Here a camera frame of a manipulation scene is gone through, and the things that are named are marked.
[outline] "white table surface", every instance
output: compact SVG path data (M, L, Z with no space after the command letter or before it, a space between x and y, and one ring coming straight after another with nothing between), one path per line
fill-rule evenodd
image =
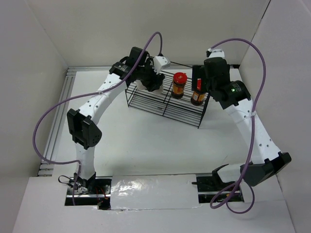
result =
M77 73L72 96L96 90L105 74ZM233 80L241 78L238 70L231 70L231 76ZM85 101L73 101L69 108L78 109ZM128 108L121 94L103 115L99 128L103 132L95 150L99 176L207 173L225 163L243 162L247 154L239 130L213 100L197 129ZM74 144L65 125L57 160L74 158ZM57 177L72 176L74 169L75 165L55 166L52 177L29 179L13 233L294 233L275 176L254 188L256 202L245 215L235 215L225 206L212 210L209 204L192 209L101 211L94 206L64 206L67 187L58 183ZM238 211L251 201L245 184L242 192L245 203L230 203Z
M182 71L191 77L191 70ZM77 72L71 96L94 92L108 71ZM237 69L231 79L240 80ZM71 101L78 109L88 98ZM103 137L95 149L98 176L208 173L227 163L243 163L248 145L212 98L200 129L172 119L128 108L121 93L103 114L98 127ZM65 122L57 160L75 159L75 147ZM72 176L75 165L55 166L53 175Z
M102 211L64 206L67 187L55 177L30 178L13 233L294 233L284 200L256 202L245 215L209 204L194 209ZM244 210L249 203L230 206Z

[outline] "wire rack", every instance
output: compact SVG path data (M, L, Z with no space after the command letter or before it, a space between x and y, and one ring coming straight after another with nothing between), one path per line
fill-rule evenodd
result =
M165 75L163 92L160 95L156 95L146 90L138 90L136 84L131 83L125 90L128 107L137 108L199 128L207 109L209 95L206 94L202 105L194 106L190 101L193 93L191 91L192 80L188 77L184 96L179 100L174 99L171 96L174 73L169 71L162 71L161 73Z

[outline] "bottle label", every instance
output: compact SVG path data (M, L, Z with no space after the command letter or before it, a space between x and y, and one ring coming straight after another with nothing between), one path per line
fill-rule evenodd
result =
M177 87L173 84L173 92L177 95L183 94L184 93L184 88L183 87Z
M203 101L204 100L204 97L205 97L205 94L202 94L202 95L199 95L199 102Z
M196 94L196 93L194 92L194 94L193 94L192 98L193 98L195 101L197 101L197 100L198 100L198 97L199 97L199 95L198 95L198 94Z

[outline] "red jar lid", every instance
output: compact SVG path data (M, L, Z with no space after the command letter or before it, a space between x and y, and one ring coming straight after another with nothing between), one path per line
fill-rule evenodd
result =
M187 82L187 76L185 73L182 72L175 73L173 79L174 82L178 84L184 84Z

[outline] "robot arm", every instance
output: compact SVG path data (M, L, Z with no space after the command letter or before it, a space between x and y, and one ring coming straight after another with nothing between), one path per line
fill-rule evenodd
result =
M256 112L252 113L253 101L246 86L241 81L230 81L230 65L224 59L221 50L207 52L208 59L203 66L192 68L192 88L197 87L201 79L199 91L208 92L219 102L221 107L232 117L245 142L250 145L252 133L252 114L255 117L255 142L251 163L244 176L250 186L281 171L292 159L288 153L282 153L268 135ZM235 182L239 179L245 164L225 165L213 171L212 175L223 183Z
M148 52L146 52L136 70L125 82L108 92L101 93L122 82L137 61L140 53L141 49L133 47L129 57L121 59L120 62L112 66L106 80L98 89L99 94L91 97L78 110L70 109L67 113L69 132L76 143L77 160L81 161L78 183L88 190L92 189L96 177L94 152L95 146L102 137L102 132L97 124L104 111L131 82L136 80L140 81L144 89L148 91L161 89L165 76L160 74L160 71L170 66L170 61L163 56L146 59L148 55Z

